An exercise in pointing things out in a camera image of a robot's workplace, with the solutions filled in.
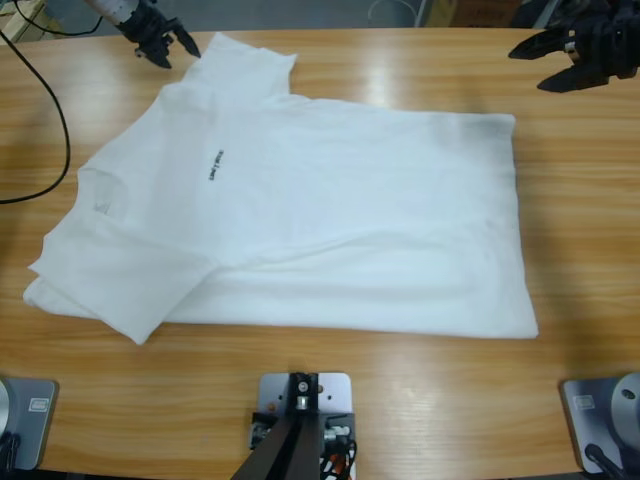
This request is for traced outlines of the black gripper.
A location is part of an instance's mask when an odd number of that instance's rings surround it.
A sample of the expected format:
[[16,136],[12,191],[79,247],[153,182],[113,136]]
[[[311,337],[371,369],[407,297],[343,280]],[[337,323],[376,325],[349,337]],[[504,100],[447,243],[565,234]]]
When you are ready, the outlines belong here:
[[607,85],[611,77],[635,77],[639,70],[639,2],[590,1],[566,30],[540,31],[517,44],[508,57],[534,60],[563,51],[573,65],[540,81],[538,89],[567,93]]
[[181,22],[177,18],[166,18],[149,1],[138,1],[130,16],[117,25],[117,29],[129,41],[138,45],[135,49],[135,55],[138,58],[144,58],[163,69],[172,68],[167,58],[169,45],[173,42],[169,36],[170,33],[174,33],[176,39],[190,55],[201,57],[195,40],[185,29],[180,28]]

